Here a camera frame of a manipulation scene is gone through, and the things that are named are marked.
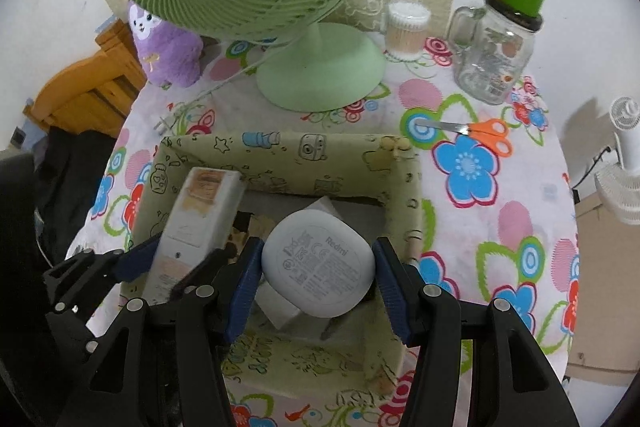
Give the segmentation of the glass jar green lid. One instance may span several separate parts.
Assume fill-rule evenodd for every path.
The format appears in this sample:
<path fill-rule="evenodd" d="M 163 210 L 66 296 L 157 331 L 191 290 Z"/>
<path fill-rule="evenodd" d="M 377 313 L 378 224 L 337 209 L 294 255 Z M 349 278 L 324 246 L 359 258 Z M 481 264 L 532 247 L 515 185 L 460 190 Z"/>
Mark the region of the glass jar green lid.
<path fill-rule="evenodd" d="M 484 0 L 460 6 L 450 18 L 446 40 L 454 81 L 467 94 L 500 105 L 533 55 L 542 26 L 544 0 Z"/>

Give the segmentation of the cotton swab container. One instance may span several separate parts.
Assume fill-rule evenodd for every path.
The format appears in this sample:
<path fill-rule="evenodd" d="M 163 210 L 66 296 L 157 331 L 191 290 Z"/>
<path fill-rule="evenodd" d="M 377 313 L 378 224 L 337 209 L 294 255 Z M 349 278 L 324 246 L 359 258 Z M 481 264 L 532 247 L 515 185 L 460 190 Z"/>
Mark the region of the cotton swab container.
<path fill-rule="evenodd" d="M 420 2 L 397 0 L 387 5 L 385 47 L 396 60 L 417 60 L 424 48 L 431 12 Z"/>

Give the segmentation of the white square adapter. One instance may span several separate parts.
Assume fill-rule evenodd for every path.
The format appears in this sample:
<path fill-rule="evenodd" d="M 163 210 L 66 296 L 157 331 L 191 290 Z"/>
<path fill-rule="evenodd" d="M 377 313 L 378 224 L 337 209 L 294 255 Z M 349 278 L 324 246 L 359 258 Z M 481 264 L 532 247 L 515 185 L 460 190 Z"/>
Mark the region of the white square adapter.
<path fill-rule="evenodd" d="M 259 284 L 255 301 L 276 329 L 284 329 L 302 314 L 302 311 L 282 297 L 267 281 Z"/>

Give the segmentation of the black clothing pile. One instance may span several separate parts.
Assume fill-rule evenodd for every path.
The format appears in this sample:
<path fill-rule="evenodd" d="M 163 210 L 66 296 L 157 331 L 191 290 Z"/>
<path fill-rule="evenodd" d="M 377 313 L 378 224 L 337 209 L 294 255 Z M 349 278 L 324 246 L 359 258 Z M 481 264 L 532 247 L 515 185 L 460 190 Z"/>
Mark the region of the black clothing pile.
<path fill-rule="evenodd" d="M 53 127 L 36 168 L 36 209 L 42 230 L 38 242 L 57 265 L 66 256 L 96 200 L 115 139 L 89 130 L 71 134 Z"/>

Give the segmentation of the wooden chair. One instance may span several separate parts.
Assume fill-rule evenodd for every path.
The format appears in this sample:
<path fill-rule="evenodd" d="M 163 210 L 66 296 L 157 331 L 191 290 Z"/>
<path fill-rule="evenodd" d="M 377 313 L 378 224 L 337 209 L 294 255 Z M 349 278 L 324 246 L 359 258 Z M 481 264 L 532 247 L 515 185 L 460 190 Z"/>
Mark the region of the wooden chair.
<path fill-rule="evenodd" d="M 115 20 L 96 37 L 99 49 L 52 77 L 23 114 L 42 131 L 97 131 L 112 138 L 146 83 L 130 27 Z"/>

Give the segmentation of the white floor fan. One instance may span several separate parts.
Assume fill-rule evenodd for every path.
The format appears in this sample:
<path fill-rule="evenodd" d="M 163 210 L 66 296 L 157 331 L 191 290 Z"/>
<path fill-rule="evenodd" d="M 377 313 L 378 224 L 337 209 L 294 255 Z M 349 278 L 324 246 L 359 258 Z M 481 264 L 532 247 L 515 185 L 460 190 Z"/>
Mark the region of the white floor fan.
<path fill-rule="evenodd" d="M 616 98 L 608 112 L 614 128 L 616 161 L 594 176 L 605 208 L 625 223 L 639 224 L 639 102 L 631 96 Z"/>

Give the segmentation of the round beige hedgehog tin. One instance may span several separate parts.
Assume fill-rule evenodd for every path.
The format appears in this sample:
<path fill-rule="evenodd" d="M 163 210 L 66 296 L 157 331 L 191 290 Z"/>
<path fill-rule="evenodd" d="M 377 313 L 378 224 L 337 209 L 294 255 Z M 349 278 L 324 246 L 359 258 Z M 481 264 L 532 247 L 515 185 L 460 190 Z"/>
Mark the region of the round beige hedgehog tin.
<path fill-rule="evenodd" d="M 229 257 L 231 259 L 238 257 L 251 237 L 258 237 L 265 241 L 275 226 L 276 221 L 267 216 L 238 211 L 226 245 Z"/>

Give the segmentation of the long white product box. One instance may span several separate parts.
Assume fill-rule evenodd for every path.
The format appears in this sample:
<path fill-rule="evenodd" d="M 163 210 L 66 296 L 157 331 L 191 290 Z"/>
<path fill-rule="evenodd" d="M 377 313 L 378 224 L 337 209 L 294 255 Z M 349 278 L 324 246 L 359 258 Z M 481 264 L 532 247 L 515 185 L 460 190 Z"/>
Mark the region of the long white product box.
<path fill-rule="evenodd" d="M 142 298 L 167 303 L 171 289 L 205 257 L 224 247 L 245 191 L 237 171 L 192 168 L 172 207 Z"/>

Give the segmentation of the floral tablecloth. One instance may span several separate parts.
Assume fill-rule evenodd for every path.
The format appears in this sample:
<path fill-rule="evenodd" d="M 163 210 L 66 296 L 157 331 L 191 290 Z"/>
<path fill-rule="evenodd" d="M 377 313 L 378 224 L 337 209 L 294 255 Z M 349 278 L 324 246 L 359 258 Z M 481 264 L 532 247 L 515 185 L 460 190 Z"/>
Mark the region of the floral tablecloth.
<path fill-rule="evenodd" d="M 260 46 L 235 41 L 215 53 L 194 86 L 141 91 L 70 251 L 103 254 L 136 245 L 134 221 L 163 139 L 242 133 L 251 146 L 266 147 L 284 132 L 398 136 L 420 158 L 425 235 L 412 260 L 423 280 L 468 303 L 506 300 L 562 375 L 577 314 L 577 227 L 560 142 L 533 78 L 518 80 L 501 105 L 475 101 L 454 83 L 446 43 L 431 38 L 417 60 L 390 58 L 381 83 L 360 101 L 329 112 L 293 113 L 257 90 L 256 65 L 264 54 Z M 418 118 L 454 124 L 502 119 L 513 154 L 497 156 L 465 135 L 421 127 Z M 277 225 L 305 207 L 340 216 L 366 239 L 379 236 L 385 222 L 385 208 L 375 199 L 272 194 L 247 186 L 241 211 Z M 256 311 L 250 324 L 331 347 L 340 326 L 358 320 L 364 307 L 343 320 L 299 315 L 284 329 Z M 405 349 L 398 384 L 385 397 L 346 390 L 288 398 L 226 378 L 232 411 L 242 426 L 397 426 L 419 356 Z"/>

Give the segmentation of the purple plush bunny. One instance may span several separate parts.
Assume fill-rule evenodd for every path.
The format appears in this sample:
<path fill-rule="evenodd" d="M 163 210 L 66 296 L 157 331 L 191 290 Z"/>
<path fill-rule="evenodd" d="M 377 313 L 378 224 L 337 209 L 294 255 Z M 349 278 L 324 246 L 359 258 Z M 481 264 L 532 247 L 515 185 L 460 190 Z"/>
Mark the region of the purple plush bunny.
<path fill-rule="evenodd" d="M 156 87 L 187 88 L 201 77 L 203 41 L 130 1 L 128 22 L 146 79 Z"/>

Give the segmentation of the yellow patterned storage box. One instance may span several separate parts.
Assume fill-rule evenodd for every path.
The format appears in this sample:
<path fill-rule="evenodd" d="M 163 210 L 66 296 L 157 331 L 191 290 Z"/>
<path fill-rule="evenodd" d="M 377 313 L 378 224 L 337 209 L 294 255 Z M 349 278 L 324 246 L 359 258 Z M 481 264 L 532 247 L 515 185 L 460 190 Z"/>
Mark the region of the yellow patterned storage box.
<path fill-rule="evenodd" d="M 178 192 L 194 167 L 235 170 L 250 191 L 318 198 L 370 198 L 385 208 L 381 235 L 402 261 L 420 254 L 425 235 L 420 158 L 408 140 L 382 134 L 284 132 L 277 143 L 251 146 L 247 135 L 180 136 L 160 144 L 134 221 L 132 240 L 163 232 Z M 288 398 L 346 390 L 390 395 L 406 349 L 393 334 L 382 299 L 338 329 L 331 347 L 288 340 L 250 324 L 221 370 L 228 381 Z"/>

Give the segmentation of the white earbuds case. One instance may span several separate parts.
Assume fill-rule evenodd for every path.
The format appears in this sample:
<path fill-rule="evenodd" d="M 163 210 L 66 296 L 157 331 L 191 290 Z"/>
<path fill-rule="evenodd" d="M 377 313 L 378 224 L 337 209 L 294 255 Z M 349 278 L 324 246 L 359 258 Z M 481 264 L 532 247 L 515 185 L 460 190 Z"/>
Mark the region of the white earbuds case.
<path fill-rule="evenodd" d="M 300 311 L 333 319 L 367 295 L 374 279 L 371 246 L 331 213 L 303 209 L 284 218 L 262 247 L 262 272 Z"/>

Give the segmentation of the orange handled scissors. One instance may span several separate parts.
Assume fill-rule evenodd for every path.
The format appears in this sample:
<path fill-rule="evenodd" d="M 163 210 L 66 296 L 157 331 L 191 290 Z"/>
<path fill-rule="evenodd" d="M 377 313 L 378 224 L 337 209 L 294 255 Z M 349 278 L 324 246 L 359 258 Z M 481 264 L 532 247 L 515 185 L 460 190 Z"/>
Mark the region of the orange handled scissors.
<path fill-rule="evenodd" d="M 513 154 L 513 147 L 508 139 L 509 128 L 502 119 L 491 118 L 482 122 L 471 122 L 471 124 L 454 124 L 418 118 L 416 123 L 421 127 L 465 135 L 483 144 L 500 157 L 510 157 Z"/>

